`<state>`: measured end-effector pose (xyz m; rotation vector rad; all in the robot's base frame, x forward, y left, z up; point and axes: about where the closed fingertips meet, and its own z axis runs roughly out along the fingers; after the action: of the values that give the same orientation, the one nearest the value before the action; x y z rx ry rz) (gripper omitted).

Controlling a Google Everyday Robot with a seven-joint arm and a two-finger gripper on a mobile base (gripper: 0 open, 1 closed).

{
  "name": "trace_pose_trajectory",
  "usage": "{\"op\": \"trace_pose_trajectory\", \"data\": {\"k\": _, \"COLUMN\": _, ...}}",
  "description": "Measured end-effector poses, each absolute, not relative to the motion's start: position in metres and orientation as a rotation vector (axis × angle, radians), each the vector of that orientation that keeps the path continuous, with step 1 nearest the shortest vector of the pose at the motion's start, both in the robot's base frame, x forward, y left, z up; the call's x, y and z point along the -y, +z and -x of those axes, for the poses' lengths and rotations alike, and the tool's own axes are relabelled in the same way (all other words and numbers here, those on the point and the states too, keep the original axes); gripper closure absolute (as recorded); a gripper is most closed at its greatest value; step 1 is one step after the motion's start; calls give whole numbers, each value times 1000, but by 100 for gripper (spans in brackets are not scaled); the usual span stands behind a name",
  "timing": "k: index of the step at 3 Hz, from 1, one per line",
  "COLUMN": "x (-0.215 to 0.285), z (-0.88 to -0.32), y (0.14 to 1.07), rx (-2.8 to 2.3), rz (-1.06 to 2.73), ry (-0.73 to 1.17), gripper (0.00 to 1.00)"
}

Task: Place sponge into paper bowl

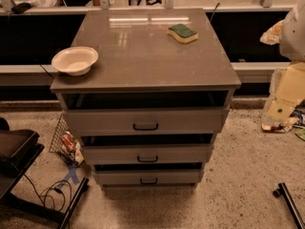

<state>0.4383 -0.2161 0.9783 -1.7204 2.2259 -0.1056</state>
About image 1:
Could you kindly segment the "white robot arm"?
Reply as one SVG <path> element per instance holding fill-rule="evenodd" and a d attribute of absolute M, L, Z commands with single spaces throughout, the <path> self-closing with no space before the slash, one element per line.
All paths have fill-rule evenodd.
<path fill-rule="evenodd" d="M 299 0 L 286 15 L 279 49 L 292 61 L 305 61 L 305 0 Z"/>

